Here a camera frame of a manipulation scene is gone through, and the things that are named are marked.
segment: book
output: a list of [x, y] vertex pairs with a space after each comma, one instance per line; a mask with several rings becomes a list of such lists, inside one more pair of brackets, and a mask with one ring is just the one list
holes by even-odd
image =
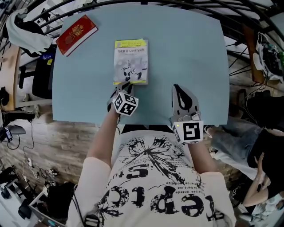
[[59, 36], [57, 46], [64, 56], [68, 56], [97, 30], [98, 27], [84, 15]]
[[114, 84], [148, 84], [148, 40], [120, 40], [114, 44]]

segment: white t-shirt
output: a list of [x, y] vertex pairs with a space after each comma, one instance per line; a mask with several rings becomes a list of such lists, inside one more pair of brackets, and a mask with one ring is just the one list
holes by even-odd
[[[93, 157], [84, 161], [75, 192], [83, 219], [92, 211], [105, 227], [235, 225], [223, 175], [197, 173], [174, 134], [134, 131], [120, 139], [112, 169]], [[73, 202], [67, 225], [81, 226]]]

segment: jeans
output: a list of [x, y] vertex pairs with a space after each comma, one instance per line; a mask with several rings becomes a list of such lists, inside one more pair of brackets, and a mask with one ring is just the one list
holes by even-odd
[[227, 125], [222, 127], [225, 132], [216, 131], [211, 146], [235, 161], [247, 164], [249, 153], [263, 128], [234, 117], [228, 117]]

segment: wooden floor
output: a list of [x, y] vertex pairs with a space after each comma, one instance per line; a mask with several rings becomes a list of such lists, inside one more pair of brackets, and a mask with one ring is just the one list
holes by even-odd
[[[229, 56], [229, 63], [233, 60], [234, 58]], [[230, 72], [238, 70], [245, 65], [246, 63], [237, 61], [230, 69]], [[19, 90], [19, 94], [29, 93], [29, 91], [24, 91], [25, 87], [32, 87], [30, 84], [26, 86], [25, 84], [27, 83], [29, 83], [29, 78], [25, 79], [24, 88], [23, 90]], [[231, 76], [230, 83], [244, 85], [253, 84], [249, 72]], [[256, 89], [231, 85], [230, 102], [235, 102], [236, 92], [241, 88], [247, 89], [247, 93]], [[270, 90], [273, 96], [284, 95], [283, 92], [269, 87], [267, 87], [266, 90]], [[24, 127], [27, 134], [20, 135], [20, 146], [16, 150], [10, 150], [7, 147], [6, 142], [1, 143], [0, 159], [4, 163], [5, 167], [14, 165], [17, 174], [22, 178], [23, 175], [26, 176], [30, 180], [30, 185], [38, 185], [38, 191], [42, 189], [45, 178], [49, 181], [53, 180], [58, 183], [63, 183], [64, 181], [77, 183], [88, 148], [95, 133], [98, 131], [99, 126], [88, 123], [52, 121], [52, 109], [48, 106], [41, 107], [41, 112], [43, 114], [39, 119], [35, 119], [32, 122], [32, 126], [28, 121], [23, 120], [17, 120], [13, 123]], [[34, 149], [29, 149], [32, 147], [32, 128]], [[205, 142], [210, 149], [210, 139], [208, 137], [205, 137]], [[18, 139], [17, 135], [15, 135], [9, 146], [16, 147], [17, 144]], [[45, 178], [41, 175], [39, 179], [34, 178], [32, 171], [25, 163], [23, 163], [24, 150], [27, 157], [31, 158], [33, 161], [33, 165], [35, 167], [34, 171], [39, 172], [39, 168], [41, 168], [41, 172], [43, 172], [43, 176]], [[229, 165], [220, 161], [217, 161], [217, 163], [219, 170], [224, 174], [227, 182], [229, 178], [234, 179], [239, 176], [239, 172], [236, 169], [233, 169]], [[49, 174], [46, 176], [45, 170], [49, 170], [50, 168], [55, 169], [59, 173], [58, 177], [52, 178]]]

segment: black chair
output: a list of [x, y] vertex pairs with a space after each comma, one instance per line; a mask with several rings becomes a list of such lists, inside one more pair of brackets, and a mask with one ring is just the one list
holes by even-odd
[[19, 87], [22, 89], [24, 79], [33, 76], [32, 94], [45, 99], [52, 99], [52, 77], [56, 45], [50, 48], [37, 59], [35, 71], [26, 72], [26, 66], [20, 68]]

